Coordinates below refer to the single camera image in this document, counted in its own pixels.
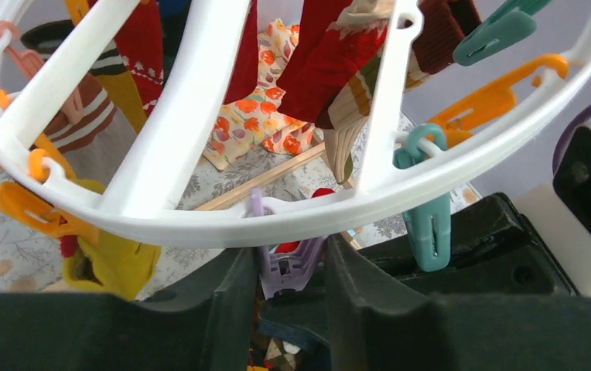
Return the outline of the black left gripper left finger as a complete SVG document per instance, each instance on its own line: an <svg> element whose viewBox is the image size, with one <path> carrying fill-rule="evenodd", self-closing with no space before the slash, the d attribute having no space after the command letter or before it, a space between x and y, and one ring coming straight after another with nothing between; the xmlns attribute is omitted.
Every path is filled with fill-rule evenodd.
<svg viewBox="0 0 591 371"><path fill-rule="evenodd" d="M258 266L251 248L226 249L143 302L152 310L144 370L243 370Z"/></svg>

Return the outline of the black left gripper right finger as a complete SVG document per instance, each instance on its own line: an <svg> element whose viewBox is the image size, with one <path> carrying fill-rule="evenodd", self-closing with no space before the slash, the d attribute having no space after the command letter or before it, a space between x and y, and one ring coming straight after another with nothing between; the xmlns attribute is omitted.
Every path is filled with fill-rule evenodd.
<svg viewBox="0 0 591 371"><path fill-rule="evenodd" d="M326 313L334 370L404 370L413 340L409 315L427 297L387 274L344 238L324 257Z"/></svg>

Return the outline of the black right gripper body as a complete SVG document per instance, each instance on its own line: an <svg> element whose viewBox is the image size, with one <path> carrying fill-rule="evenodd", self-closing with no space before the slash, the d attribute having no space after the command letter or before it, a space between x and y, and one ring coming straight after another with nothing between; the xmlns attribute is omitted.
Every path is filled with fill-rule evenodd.
<svg viewBox="0 0 591 371"><path fill-rule="evenodd" d="M403 285L423 295L578 295L578 289L538 235L530 220L502 192L452 216L451 258L443 270L425 273L407 236L360 249L358 254ZM328 328L325 270L316 269L307 287L267 300L261 325Z"/></svg>

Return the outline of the lilac plastic clip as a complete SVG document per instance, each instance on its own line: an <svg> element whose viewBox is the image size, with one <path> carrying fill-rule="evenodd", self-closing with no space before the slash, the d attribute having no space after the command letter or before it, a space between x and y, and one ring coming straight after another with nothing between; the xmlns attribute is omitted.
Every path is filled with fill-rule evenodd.
<svg viewBox="0 0 591 371"><path fill-rule="evenodd" d="M308 284L323 254L326 237L302 240L289 253L273 254L269 246L257 249L261 286L266 299L281 290L301 291Z"/></svg>

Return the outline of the white round clip hanger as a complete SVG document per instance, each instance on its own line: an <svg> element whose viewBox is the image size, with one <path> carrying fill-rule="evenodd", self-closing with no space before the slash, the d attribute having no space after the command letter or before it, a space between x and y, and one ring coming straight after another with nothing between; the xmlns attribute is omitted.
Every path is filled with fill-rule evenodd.
<svg viewBox="0 0 591 371"><path fill-rule="evenodd" d="M19 21L29 6L0 1L0 21ZM350 189L322 199L286 200L286 179L331 184L322 146L297 156L253 148L222 173L201 155L231 73L241 4L197 1L194 6L196 18L186 28L178 70L105 190L76 184L65 165L48 157L39 164L41 179L34 179L30 148L60 100L131 14L130 1L97 5L48 66L14 96L12 106L0 106L0 166L56 208L121 237L167 247L256 247L366 226L466 184L531 141L591 77L590 16L576 44L563 53L572 69L569 79L549 65L535 67L531 73L541 79L540 87L504 116L448 151L423 142L429 158L398 170L391 157L406 139L401 112L405 45L422 27L414 4L400 1ZM0 37L0 72L11 39Z"/></svg>

